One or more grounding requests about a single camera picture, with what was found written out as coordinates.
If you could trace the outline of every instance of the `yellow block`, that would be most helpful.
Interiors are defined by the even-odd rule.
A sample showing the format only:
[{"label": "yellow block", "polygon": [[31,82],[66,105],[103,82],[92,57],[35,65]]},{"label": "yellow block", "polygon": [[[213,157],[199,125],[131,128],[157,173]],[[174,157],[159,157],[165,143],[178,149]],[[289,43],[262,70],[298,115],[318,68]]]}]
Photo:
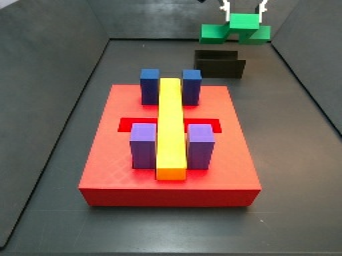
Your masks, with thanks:
[{"label": "yellow block", "polygon": [[185,180],[187,169],[181,79],[161,78],[157,179]]}]

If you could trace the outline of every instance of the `blue block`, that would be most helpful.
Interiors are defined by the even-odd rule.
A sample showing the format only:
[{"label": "blue block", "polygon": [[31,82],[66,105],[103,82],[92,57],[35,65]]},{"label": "blue block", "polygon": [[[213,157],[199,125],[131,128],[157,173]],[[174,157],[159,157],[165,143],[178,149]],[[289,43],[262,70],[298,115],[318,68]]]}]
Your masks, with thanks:
[{"label": "blue block", "polygon": [[182,100],[183,106],[197,106],[201,93],[201,70],[183,70]]},{"label": "blue block", "polygon": [[155,169],[157,124],[135,123],[131,130],[134,169]]},{"label": "blue block", "polygon": [[140,88],[143,105],[158,105],[159,76],[159,69],[142,69]]},{"label": "blue block", "polygon": [[207,170],[215,145],[210,124],[190,124],[187,130],[187,169]]}]

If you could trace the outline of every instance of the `purple block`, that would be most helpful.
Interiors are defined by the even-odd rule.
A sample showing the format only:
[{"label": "purple block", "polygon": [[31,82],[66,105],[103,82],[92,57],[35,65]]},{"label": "purple block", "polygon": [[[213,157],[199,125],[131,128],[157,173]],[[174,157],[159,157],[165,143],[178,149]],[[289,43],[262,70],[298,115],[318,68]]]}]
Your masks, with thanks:
[{"label": "purple block", "polygon": [[131,130],[134,169],[155,169],[157,124],[135,123]]},{"label": "purple block", "polygon": [[207,170],[215,145],[210,124],[190,124],[187,130],[187,169]]}]

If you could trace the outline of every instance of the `building block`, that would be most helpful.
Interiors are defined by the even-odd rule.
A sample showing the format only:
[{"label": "building block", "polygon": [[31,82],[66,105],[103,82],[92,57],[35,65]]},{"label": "building block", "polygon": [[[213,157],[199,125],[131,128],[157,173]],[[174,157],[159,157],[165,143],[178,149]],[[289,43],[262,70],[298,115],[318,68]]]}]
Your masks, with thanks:
[{"label": "building block", "polygon": [[187,132],[187,169],[207,170],[215,138],[211,125],[190,124]]},{"label": "building block", "polygon": [[158,105],[159,69],[142,69],[142,105]]},{"label": "building block", "polygon": [[122,117],[158,118],[158,106],[142,106],[139,85],[114,85],[99,123],[79,190],[91,206],[245,207],[261,183],[227,86],[202,86],[201,105],[185,107],[185,119],[218,119],[210,169],[187,170],[185,181],[158,181],[155,171],[132,169],[130,133],[116,132]]},{"label": "building block", "polygon": [[183,70],[182,101],[183,106],[197,106],[201,93],[201,70]]},{"label": "building block", "polygon": [[203,24],[201,28],[199,43],[202,44],[223,44],[229,37],[230,26],[225,25]]},{"label": "building block", "polygon": [[231,13],[230,30],[231,33],[251,33],[259,29],[259,14]]},{"label": "building block", "polygon": [[242,78],[245,66],[238,51],[195,50],[194,68],[203,78]]},{"label": "building block", "polygon": [[135,123],[131,131],[134,169],[155,168],[157,124]]},{"label": "building block", "polygon": [[261,45],[271,40],[271,26],[261,26],[259,29],[250,34],[241,34],[239,44]]},{"label": "building block", "polygon": [[161,78],[157,180],[186,179],[186,136],[181,79]]}]

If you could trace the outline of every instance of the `red base platform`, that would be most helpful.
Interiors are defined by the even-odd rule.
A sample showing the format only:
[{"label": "red base platform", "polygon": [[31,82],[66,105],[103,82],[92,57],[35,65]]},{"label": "red base platform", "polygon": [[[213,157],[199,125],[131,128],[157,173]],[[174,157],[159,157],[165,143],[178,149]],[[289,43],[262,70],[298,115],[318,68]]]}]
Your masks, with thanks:
[{"label": "red base platform", "polygon": [[218,119],[221,125],[210,169],[187,170],[186,181],[158,181],[154,170],[132,169],[130,132],[119,131],[122,118],[157,117],[158,106],[140,104],[139,85],[112,86],[79,184],[88,204],[249,206],[261,184],[227,88],[202,86],[199,106],[185,107],[186,119]]}]

